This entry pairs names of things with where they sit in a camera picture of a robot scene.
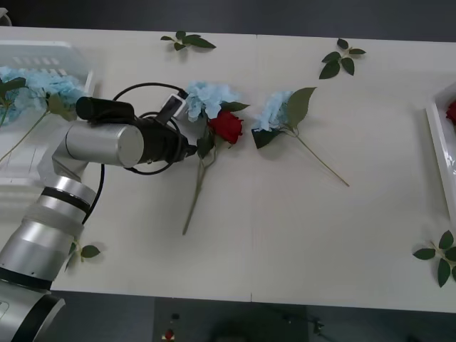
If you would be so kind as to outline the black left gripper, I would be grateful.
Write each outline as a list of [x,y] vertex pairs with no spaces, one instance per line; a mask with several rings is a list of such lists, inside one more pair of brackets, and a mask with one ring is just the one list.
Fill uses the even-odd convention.
[[189,143],[182,133],[172,130],[170,138],[170,164],[182,162],[185,158],[193,156],[197,146]]

